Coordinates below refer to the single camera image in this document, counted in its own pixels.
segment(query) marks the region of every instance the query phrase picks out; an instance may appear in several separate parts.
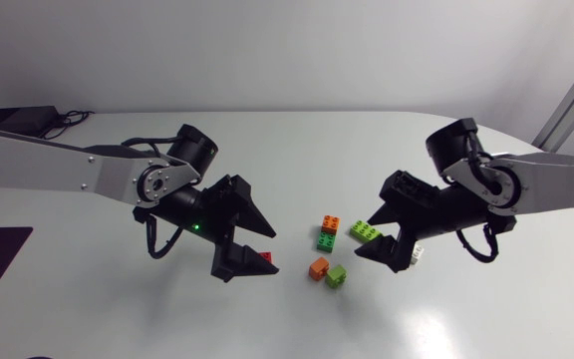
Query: table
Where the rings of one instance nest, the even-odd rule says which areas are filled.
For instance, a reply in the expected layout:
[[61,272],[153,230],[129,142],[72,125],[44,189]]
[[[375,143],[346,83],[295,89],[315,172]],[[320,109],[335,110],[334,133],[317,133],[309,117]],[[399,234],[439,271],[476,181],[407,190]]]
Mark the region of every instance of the table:
[[[574,209],[524,215],[475,261],[453,233],[421,242],[393,274],[358,257],[350,225],[381,205],[395,170],[442,186],[425,139],[452,119],[414,113],[94,115],[59,142],[80,147],[169,137],[191,124],[219,145],[204,185],[252,184],[278,235],[237,229],[280,272],[209,275],[213,246],[184,233],[170,254],[145,251],[132,208],[91,193],[0,188],[0,226],[35,230],[0,281],[0,358],[574,357]],[[491,153],[528,144],[480,128]],[[325,214],[341,218],[333,254],[315,249]],[[394,224],[379,226],[396,233]],[[161,237],[172,232],[159,222]],[[466,231],[485,248],[479,228]],[[319,256],[348,271],[333,290],[309,279]]]

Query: cable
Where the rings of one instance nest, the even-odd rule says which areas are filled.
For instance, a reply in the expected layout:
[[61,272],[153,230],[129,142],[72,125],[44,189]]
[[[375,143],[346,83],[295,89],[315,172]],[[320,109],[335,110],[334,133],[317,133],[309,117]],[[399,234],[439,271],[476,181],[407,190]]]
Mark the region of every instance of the cable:
[[[46,134],[44,134],[41,139],[43,140],[53,140],[57,137],[59,137],[60,135],[62,135],[67,129],[69,129],[72,126],[76,126],[80,123],[82,123],[83,121],[87,120],[88,117],[91,114],[94,114],[94,111],[69,111],[68,113],[66,113],[66,115],[60,115],[60,122],[58,122],[57,124],[55,124],[55,126],[48,131]],[[71,118],[74,116],[79,116],[78,120],[72,120]],[[57,135],[54,136],[48,136],[48,134],[50,134],[50,132],[52,132],[52,130],[55,129],[61,129],[61,131],[59,133],[57,133]]]
[[464,151],[468,154],[468,166],[475,179],[482,183],[482,185],[484,185],[491,193],[500,194],[502,192],[501,185],[487,179],[479,169],[481,166],[481,161],[479,160],[480,154],[490,160],[493,159],[493,156],[477,150],[477,141],[473,139],[473,133],[468,133],[468,136],[466,136],[466,140],[464,141]]
[[171,236],[167,243],[159,251],[156,251],[156,217],[149,215],[145,219],[145,240],[147,241],[147,253],[154,259],[163,258],[174,246],[180,234],[183,232],[181,227]]
[[167,139],[133,138],[123,141],[121,146],[132,147],[134,145],[149,145],[154,150],[154,154],[160,158],[160,151],[158,150],[156,144],[173,144],[181,139],[182,136],[176,136]]
[[499,249],[497,247],[497,238],[495,234],[490,231],[490,227],[488,224],[484,225],[484,237],[486,238],[486,242],[490,246],[490,255],[485,255],[477,250],[475,250],[469,243],[466,241],[464,234],[462,233],[461,229],[457,230],[455,233],[457,234],[457,238],[462,243],[464,248],[473,256],[473,258],[479,260],[482,263],[490,263],[495,260],[497,254],[499,254]]

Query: lime green lego brick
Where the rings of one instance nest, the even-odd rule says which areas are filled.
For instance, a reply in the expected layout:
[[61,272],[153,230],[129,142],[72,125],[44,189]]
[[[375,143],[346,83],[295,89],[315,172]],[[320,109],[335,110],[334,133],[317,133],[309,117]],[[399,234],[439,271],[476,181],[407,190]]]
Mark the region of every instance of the lime green lego brick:
[[336,236],[334,234],[320,232],[318,237],[318,245],[316,246],[320,250],[324,250],[328,253],[334,249],[334,242],[336,241]]
[[325,283],[332,288],[338,288],[340,284],[345,282],[347,278],[347,270],[340,264],[329,269],[325,274]]
[[354,226],[349,230],[351,235],[358,238],[362,243],[366,243],[377,236],[381,235],[375,228],[371,227],[368,223],[361,220],[357,221]]

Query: black device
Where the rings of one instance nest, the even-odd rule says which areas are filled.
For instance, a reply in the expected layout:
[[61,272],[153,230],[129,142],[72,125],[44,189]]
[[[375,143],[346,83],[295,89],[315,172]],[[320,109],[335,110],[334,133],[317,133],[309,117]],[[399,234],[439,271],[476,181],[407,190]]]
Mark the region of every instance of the black device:
[[41,138],[61,117],[54,106],[0,109],[0,131]]
[[[159,144],[171,147],[162,154]],[[151,150],[137,150],[135,145]],[[223,281],[275,274],[278,268],[272,263],[234,242],[235,226],[276,235],[252,201],[249,183],[240,176],[225,176],[203,190],[195,187],[217,153],[216,143],[190,125],[171,138],[133,138],[121,145],[84,149],[0,132],[0,186],[104,195],[135,206],[134,217],[145,223],[152,258],[164,257],[189,230],[214,243],[211,273]],[[161,249],[156,248],[157,217],[178,226]]]
[[[574,207],[573,156],[490,155],[482,148],[473,119],[433,133],[427,150],[447,187],[440,189],[407,172],[393,173],[380,191],[385,203],[368,223],[397,222],[400,233],[381,235],[356,249],[356,254],[393,272],[410,266],[416,241],[453,231],[475,259],[491,262],[499,252],[496,236],[515,227],[516,214]],[[489,254],[475,250],[462,233],[483,223]]]

